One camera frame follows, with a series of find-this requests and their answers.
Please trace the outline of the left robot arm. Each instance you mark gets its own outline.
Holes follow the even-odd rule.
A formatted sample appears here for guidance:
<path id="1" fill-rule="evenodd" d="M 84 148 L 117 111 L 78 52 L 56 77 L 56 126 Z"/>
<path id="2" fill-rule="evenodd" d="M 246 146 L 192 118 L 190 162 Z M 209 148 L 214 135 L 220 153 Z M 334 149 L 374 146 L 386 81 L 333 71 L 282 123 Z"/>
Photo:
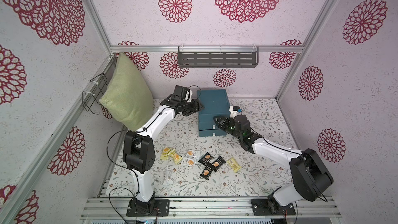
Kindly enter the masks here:
<path id="1" fill-rule="evenodd" d="M 155 114 L 137 131 L 128 131 L 124 137 L 122 160 L 135 176 L 137 193 L 130 201 L 127 216 L 151 215 L 155 211 L 152 168 L 156 155 L 154 141 L 163 128 L 177 115 L 190 116 L 204 108 L 200 100 L 169 106 L 162 104 Z"/>

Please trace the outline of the black cookie packet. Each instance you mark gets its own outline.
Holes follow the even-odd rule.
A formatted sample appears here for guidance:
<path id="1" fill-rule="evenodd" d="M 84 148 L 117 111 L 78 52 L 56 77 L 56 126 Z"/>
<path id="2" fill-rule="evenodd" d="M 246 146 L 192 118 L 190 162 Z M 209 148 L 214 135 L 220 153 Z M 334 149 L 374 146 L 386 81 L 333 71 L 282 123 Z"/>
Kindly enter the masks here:
<path id="1" fill-rule="evenodd" d="M 204 165 L 204 166 L 207 166 L 209 163 L 210 163 L 210 161 L 211 161 L 211 159 L 213 159 L 214 157 L 209 153 L 209 152 L 207 152 L 199 161 L 198 161 L 198 163 L 200 163 L 200 164 L 202 164 L 202 165 Z"/>
<path id="2" fill-rule="evenodd" d="M 218 158 L 215 161 L 210 163 L 210 167 L 214 172 L 216 172 L 224 164 L 226 164 L 226 161 L 221 156 L 218 156 Z"/>
<path id="3" fill-rule="evenodd" d="M 200 176 L 205 179 L 205 180 L 209 180 L 209 177 L 211 176 L 212 172 L 213 172 L 214 168 L 212 165 L 206 166 L 204 168 L 204 170 L 202 171 L 202 173 L 200 174 Z"/>

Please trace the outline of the teal drawer cabinet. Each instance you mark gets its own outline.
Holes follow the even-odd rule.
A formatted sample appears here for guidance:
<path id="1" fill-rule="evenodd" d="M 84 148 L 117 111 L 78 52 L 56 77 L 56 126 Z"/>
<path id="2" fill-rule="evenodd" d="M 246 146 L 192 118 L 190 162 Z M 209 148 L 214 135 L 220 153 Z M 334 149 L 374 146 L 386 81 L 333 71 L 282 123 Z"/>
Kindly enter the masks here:
<path id="1" fill-rule="evenodd" d="M 204 106 L 198 113 L 199 137 L 225 136 L 214 121 L 215 116 L 229 117 L 230 102 L 225 89 L 202 90 L 199 97 Z"/>

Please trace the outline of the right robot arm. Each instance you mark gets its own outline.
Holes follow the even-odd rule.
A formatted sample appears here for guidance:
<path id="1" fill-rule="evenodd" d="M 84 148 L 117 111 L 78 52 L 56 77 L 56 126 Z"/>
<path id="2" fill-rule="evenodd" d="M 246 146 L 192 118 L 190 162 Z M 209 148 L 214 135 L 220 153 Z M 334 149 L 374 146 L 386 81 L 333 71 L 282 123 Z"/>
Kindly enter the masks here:
<path id="1" fill-rule="evenodd" d="M 264 201 L 268 213 L 288 215 L 289 206 L 300 200 L 327 201 L 323 193 L 334 179 L 315 150 L 298 150 L 270 142 L 251 127 L 245 115 L 216 116 L 214 122 L 219 129 L 237 138 L 245 151 L 273 160 L 290 171 L 291 182 L 274 190 Z"/>

